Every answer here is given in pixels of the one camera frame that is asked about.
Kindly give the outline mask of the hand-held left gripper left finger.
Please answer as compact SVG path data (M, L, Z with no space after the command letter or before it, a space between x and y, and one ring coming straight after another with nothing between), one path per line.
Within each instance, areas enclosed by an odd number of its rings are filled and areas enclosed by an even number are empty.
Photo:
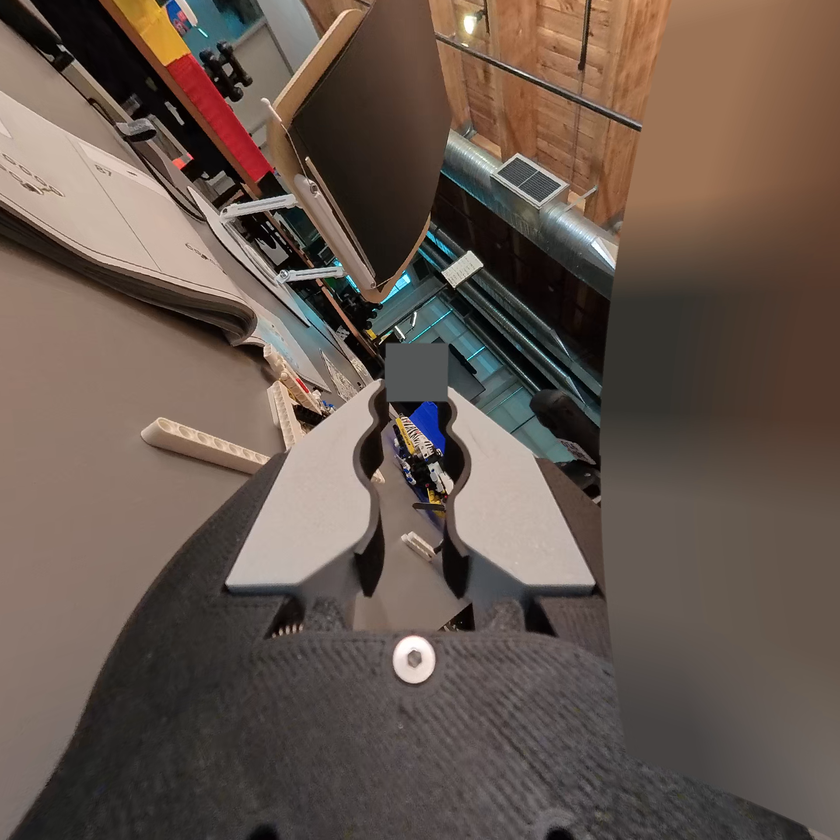
M386 425L385 384L376 380L292 446L228 574L229 591L373 595L385 541L372 477Z

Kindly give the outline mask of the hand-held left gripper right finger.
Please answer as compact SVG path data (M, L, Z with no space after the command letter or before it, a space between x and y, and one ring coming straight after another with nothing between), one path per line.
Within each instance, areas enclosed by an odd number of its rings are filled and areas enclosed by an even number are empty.
M453 388L442 404L442 565L471 602L586 596L595 578L532 451Z

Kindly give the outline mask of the pile of white lego pieces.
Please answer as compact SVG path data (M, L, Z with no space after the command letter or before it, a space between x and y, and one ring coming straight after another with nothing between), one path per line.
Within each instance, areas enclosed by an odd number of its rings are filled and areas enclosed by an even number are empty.
M335 407L323 401L321 393L303 382L286 358L270 344L263 354L275 380L267 390L273 424L279 431L285 450L300 442Z

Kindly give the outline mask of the lego model with striped panel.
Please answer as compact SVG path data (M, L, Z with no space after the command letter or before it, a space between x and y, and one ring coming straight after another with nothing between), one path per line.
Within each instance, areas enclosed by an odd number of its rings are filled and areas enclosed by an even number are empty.
M445 469L445 436L434 402L395 402L391 430L395 460L416 506L443 517L454 481Z

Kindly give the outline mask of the long white lego beam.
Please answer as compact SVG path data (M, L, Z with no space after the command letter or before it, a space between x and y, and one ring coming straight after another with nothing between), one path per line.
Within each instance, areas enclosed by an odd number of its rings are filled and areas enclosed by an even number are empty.
M270 460L256 451L164 417L156 418L140 435L153 447L247 475L255 474Z

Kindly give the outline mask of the printed sticker sheet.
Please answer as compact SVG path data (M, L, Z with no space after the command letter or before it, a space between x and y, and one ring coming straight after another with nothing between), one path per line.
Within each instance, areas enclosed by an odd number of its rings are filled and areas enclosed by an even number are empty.
M374 380L358 356L350 349L320 351L332 383L330 390L343 403L349 402Z

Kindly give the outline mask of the thin open booklet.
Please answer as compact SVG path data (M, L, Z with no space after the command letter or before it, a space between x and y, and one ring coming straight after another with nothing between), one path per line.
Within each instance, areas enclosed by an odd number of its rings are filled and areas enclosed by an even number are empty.
M313 385L320 392L331 392L329 383L323 379L283 321L273 320L270 313L269 315L257 313L256 326L243 341L243 345L258 347L269 345L289 363L303 381Z

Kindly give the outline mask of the white hanging sign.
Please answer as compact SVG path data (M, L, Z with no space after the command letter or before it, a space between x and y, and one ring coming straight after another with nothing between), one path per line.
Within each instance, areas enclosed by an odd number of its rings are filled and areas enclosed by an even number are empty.
M445 281L455 289L483 268L484 265L480 258L473 251L468 250L450 265L442 268L440 273Z

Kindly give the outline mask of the white vent grille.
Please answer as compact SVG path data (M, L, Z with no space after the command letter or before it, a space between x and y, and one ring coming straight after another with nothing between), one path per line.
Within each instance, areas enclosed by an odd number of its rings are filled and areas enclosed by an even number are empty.
M539 211L551 203L567 203L571 188L569 183L520 153L500 163L490 176Z

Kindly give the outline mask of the black metal rod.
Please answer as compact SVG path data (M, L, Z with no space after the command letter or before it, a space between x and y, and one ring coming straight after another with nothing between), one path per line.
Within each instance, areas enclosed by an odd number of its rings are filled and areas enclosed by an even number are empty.
M598 114L608 119L609 121L620 124L632 131L641 133L643 130L643 124L640 121L633 119L622 112L608 108L607 106L604 106L601 103L585 98L579 93L573 92L571 89L555 85L552 82L542 79L541 77L537 77L532 73L522 70L505 61L502 61L493 56L489 56L486 53L473 49L457 41L455 38L442 35L438 32L435 32L434 35L439 43L456 49L458 52L476 60L479 60L487 64L489 67L500 70L511 77L515 77L520 81L527 82L528 84L548 93L551 93L554 96L557 96L568 102L572 102L573 104L581 106L583 109Z

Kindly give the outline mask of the thick instruction booklet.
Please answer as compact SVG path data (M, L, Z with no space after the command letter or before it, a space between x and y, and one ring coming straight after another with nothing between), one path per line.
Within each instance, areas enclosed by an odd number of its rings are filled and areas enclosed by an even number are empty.
M257 314L154 178L1 95L2 234L101 284L252 336Z

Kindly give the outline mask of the black red yellow banner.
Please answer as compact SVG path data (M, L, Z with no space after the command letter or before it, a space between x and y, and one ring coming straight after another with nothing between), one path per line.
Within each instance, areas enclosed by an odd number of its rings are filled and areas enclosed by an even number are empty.
M247 194L262 197L259 184L274 170L184 41L197 25L189 4L101 1L101 5L234 167Z

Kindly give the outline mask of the black knobbed object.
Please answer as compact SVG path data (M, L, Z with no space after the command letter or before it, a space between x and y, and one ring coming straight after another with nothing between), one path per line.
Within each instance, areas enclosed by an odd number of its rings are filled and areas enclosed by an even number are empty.
M253 84L252 77L241 66L233 46L227 41L219 41L217 50L203 49L199 59L207 76L223 98L239 102L244 97L244 89Z

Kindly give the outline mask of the silver air duct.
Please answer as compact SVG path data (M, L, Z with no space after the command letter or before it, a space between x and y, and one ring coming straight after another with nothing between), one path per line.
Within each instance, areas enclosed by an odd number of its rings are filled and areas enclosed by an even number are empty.
M593 288L613 283L615 264L607 255L617 243L613 236L554 198L541 209L529 204L495 178L502 162L454 130L448 133L442 173L480 204L541 248Z

